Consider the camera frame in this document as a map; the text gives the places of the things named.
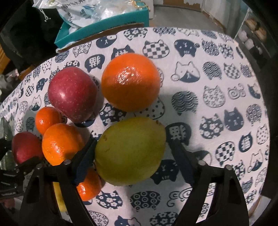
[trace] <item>tangerine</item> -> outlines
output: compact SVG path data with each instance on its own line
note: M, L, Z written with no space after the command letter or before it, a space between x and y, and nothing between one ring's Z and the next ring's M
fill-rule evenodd
M98 173L89 168L86 178L76 187L82 201L89 201L101 191L101 180Z
M36 114L35 125L41 135L44 135L50 126L61 122L61 114L54 107L43 107Z
M158 97L159 72L147 57L126 53L109 62L102 74L101 89L114 107L136 112L147 108Z
M71 159L83 146L78 130L63 123L49 127L42 141L44 157L53 166L61 164L65 159Z

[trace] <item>metal screw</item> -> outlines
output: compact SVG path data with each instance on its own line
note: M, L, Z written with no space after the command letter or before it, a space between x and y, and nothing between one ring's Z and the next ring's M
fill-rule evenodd
M68 165L68 164L70 164L71 163L71 161L70 161L70 159L66 159L66 160L64 160L64 165Z
M227 170L232 170L233 169L231 165L226 165L225 167L226 167Z
M204 165L206 165L206 162L204 160L199 160L198 164L201 165L201 166L204 166Z
M37 169L40 169L40 168L42 168L42 167L43 167L43 165L42 165L41 163L39 163L39 164L36 166Z

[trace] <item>gray floor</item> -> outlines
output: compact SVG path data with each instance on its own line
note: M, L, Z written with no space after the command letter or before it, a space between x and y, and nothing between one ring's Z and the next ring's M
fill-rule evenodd
M155 6L154 18L151 20L151 24L161 27L205 29L223 32L221 27L214 24L203 13L173 7Z

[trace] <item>teal box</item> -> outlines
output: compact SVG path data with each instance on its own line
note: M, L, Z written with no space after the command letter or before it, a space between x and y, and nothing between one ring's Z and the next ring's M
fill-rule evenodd
M137 2L138 6L144 6L145 4L141 1ZM102 31L133 23L144 23L144 27L149 26L149 10L147 7L139 10L113 16L104 20L100 20L96 23L90 24L84 28L78 29L77 31L69 34L70 25L64 22L58 32L55 40L55 44L58 48L63 48L70 42L79 41L91 35L98 34Z

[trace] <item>tablecloth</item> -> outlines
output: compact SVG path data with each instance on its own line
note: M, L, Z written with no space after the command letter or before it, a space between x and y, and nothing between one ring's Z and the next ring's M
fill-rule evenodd
M104 68L111 59L130 52L151 59L160 73L159 97L140 112L115 109L101 94ZM99 138L110 125L137 116L158 119L167 133L163 160L151 178L123 187L106 183L96 198L85 202L97 225L174 222L192 190L171 154L168 143L175 139L209 165L232 165L248 209L257 201L269 157L267 110L256 76L231 37L207 30L134 28L74 47L38 66L3 102L0 116L14 120L15 133L40 136L35 115L51 106L49 82L68 66L87 72L99 90L94 116L75 124L84 139L90 133ZM208 214L214 188L210 184L198 221Z

